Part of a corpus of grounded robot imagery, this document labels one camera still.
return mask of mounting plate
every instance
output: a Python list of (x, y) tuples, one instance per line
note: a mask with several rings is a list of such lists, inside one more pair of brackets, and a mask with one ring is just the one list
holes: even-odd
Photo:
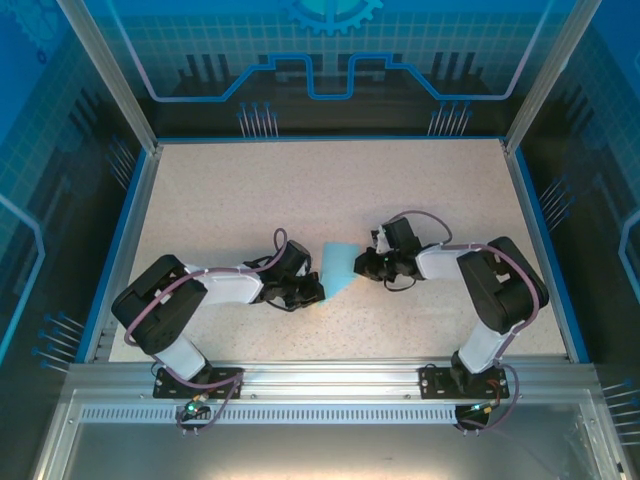
[(451, 376), (450, 367), (426, 366), (418, 369), (420, 396), (423, 400), (492, 400), (495, 390), (487, 385), (487, 380), (497, 380), (500, 384), (500, 398), (509, 398), (509, 385), (504, 369), (490, 368), (473, 375), (465, 393), (461, 393)]
[[(238, 373), (242, 373), (242, 368), (209, 368), (208, 378), (202, 379), (200, 377), (197, 383), (207, 384), (220, 382), (231, 378)], [(210, 399), (225, 399), (229, 394), (229, 390), (233, 386), (233, 383), (228, 383), (220, 388), (216, 388), (209, 392)], [(242, 390), (242, 384), (238, 386), (231, 399), (240, 398), (240, 391)], [(202, 390), (195, 388), (185, 387), (180, 382), (176, 381), (164, 368), (158, 369), (156, 374), (156, 382), (153, 387), (153, 398), (177, 398), (188, 400), (193, 398), (198, 393), (202, 393)]]

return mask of gear logo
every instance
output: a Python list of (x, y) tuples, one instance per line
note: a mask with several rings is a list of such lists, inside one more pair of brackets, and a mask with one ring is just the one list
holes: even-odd
[(300, 28), (311, 28), (315, 35), (325, 32), (346, 35), (350, 28), (360, 28), (364, 20), (373, 19), (373, 11), (382, 8), (381, 0), (281, 0), (289, 20)]
[(55, 0), (0, 0), (0, 13), (12, 13), (22, 31), (38, 47), (37, 58), (47, 61), (48, 44), (58, 32)]

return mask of light blue cloth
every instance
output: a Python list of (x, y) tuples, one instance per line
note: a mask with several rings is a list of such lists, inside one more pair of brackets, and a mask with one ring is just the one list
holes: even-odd
[(322, 251), (320, 283), (324, 287), (326, 300), (347, 288), (355, 280), (353, 266), (359, 254), (360, 245), (325, 243)]

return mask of speckled tabletop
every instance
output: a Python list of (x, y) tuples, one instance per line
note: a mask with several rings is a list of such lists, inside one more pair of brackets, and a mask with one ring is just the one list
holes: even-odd
[[(233, 266), (290, 238), (322, 268), (326, 242), (371, 242), (370, 230), (420, 208), (449, 223), (454, 241), (506, 235), (537, 268), (497, 140), (377, 140), (171, 145), (164, 148), (132, 278), (159, 256)], [(441, 227), (411, 217), (422, 243)], [(322, 305), (292, 314), (268, 305), (200, 309), (185, 329), (211, 360), (450, 356), (477, 321), (463, 282), (419, 282), (403, 293), (357, 278)], [(119, 327), (111, 361), (148, 361)], [(565, 353), (551, 307), (509, 354)]]

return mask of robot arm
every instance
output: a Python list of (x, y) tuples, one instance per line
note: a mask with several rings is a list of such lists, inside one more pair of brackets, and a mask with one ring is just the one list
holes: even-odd
[[(184, 327), (197, 309), (220, 303), (257, 304), (274, 301), (278, 308), (294, 311), (324, 300), (318, 274), (311, 272), (311, 255), (299, 243), (288, 241), (280, 259), (260, 270), (263, 257), (223, 272), (210, 272), (191, 278), (161, 300), (132, 332), (138, 346), (169, 367), (182, 380), (204, 384), (210, 365), (183, 334)], [(160, 257), (112, 305), (112, 312), (125, 327), (169, 285), (202, 269), (184, 265), (173, 255)]]
[[(374, 247), (367, 248), (354, 270), (374, 281), (394, 282), (398, 275), (416, 281), (464, 280), (479, 321), (467, 342), (452, 358), (452, 376), (462, 391), (473, 375), (490, 369), (534, 311), (529, 286), (535, 288), (538, 308), (549, 302), (549, 294), (515, 244), (500, 237), (488, 244), (423, 247), (405, 217), (389, 221), (372, 231)], [(516, 271), (505, 257), (515, 263)]]

